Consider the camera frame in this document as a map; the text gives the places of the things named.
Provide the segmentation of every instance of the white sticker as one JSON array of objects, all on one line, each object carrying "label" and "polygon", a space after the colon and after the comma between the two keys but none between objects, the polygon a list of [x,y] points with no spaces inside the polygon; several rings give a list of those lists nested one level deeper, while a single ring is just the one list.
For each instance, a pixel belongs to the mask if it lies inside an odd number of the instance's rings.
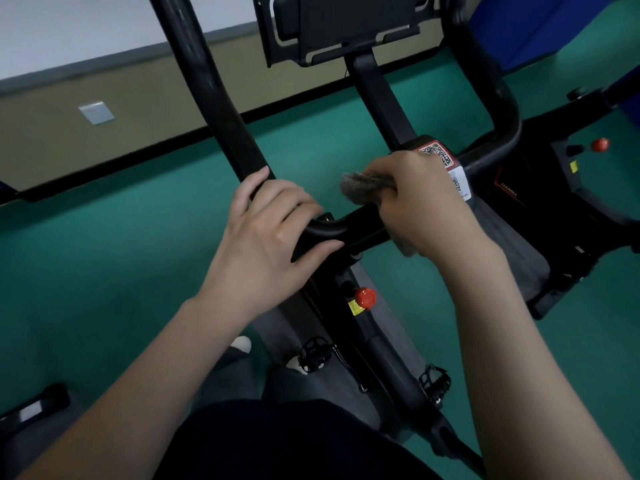
[{"label": "white sticker", "polygon": [[437,141],[432,141],[429,144],[419,148],[417,150],[420,153],[435,153],[440,158],[442,158],[442,162],[446,169],[449,169],[457,164],[455,158],[453,158],[448,151],[446,151],[442,145]]},{"label": "white sticker", "polygon": [[461,166],[455,167],[453,170],[449,170],[449,176],[453,180],[453,184],[460,192],[460,196],[468,201],[471,198],[471,189],[469,188],[469,182],[465,175],[465,169]]},{"label": "white sticker", "polygon": [[36,414],[40,414],[41,412],[42,403],[40,401],[29,404],[26,408],[20,410],[20,422],[25,422],[36,416]]}]

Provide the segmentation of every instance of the red knob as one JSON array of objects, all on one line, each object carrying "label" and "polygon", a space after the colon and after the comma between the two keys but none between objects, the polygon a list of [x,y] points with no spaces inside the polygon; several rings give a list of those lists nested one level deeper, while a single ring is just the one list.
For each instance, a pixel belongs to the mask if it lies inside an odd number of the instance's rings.
[{"label": "red knob", "polygon": [[370,310],[376,304],[376,292],[371,288],[358,288],[354,298],[359,306],[367,310]]},{"label": "red knob", "polygon": [[602,153],[609,149],[609,138],[598,138],[591,143],[591,149],[594,152]]}]

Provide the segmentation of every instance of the forearm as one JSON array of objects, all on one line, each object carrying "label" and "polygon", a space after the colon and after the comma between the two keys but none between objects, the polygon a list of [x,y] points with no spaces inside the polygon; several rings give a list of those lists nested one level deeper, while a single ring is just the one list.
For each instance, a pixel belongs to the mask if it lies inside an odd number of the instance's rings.
[{"label": "forearm", "polygon": [[628,478],[540,336],[502,250],[475,245],[439,268],[490,478]]},{"label": "forearm", "polygon": [[158,337],[21,479],[151,478],[198,387],[242,330],[232,310],[183,304]]}]

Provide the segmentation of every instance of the hand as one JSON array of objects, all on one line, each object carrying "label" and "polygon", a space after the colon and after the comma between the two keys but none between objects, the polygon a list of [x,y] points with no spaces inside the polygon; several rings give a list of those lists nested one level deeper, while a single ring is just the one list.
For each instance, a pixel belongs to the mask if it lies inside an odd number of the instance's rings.
[{"label": "hand", "polygon": [[476,243],[491,242],[436,154],[396,152],[364,173],[391,175],[397,191],[380,192],[380,218],[436,264]]},{"label": "hand", "polygon": [[301,187],[268,180],[269,168],[247,177],[231,201],[222,241],[197,299],[230,307],[248,324],[300,290],[341,241],[324,241],[294,263],[293,250],[309,221],[323,208]]}]

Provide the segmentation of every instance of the towel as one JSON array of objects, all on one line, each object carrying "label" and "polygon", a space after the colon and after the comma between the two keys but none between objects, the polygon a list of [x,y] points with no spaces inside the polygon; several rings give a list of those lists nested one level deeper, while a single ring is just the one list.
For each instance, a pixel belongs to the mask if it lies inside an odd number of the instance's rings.
[{"label": "towel", "polygon": [[[396,183],[393,177],[389,175],[364,175],[357,171],[345,173],[340,181],[340,191],[342,195],[347,197],[356,205],[364,205],[366,203],[375,203],[380,206],[380,198],[378,192],[389,187],[396,189]],[[393,232],[387,229],[391,240],[404,256],[411,257],[416,253],[414,247],[404,242]]]}]

